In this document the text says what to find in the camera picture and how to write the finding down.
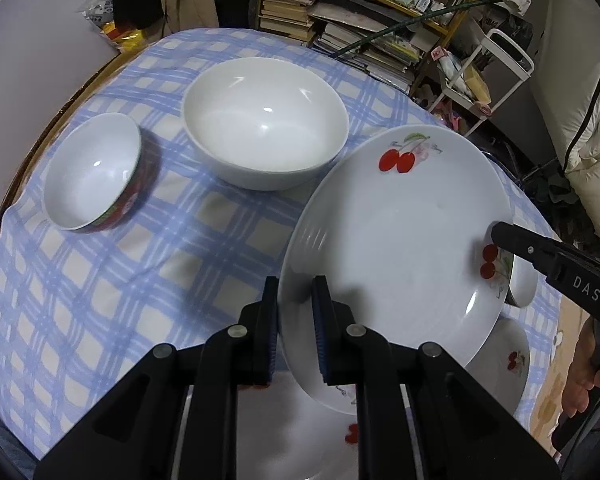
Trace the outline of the person's hand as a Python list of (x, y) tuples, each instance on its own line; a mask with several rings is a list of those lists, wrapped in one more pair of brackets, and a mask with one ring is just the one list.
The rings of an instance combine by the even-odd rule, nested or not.
[(562, 390), (562, 411), (568, 417), (583, 413), (588, 408), (588, 393), (600, 387), (600, 370), (591, 363), (595, 347), (594, 320), (588, 318), (581, 328)]

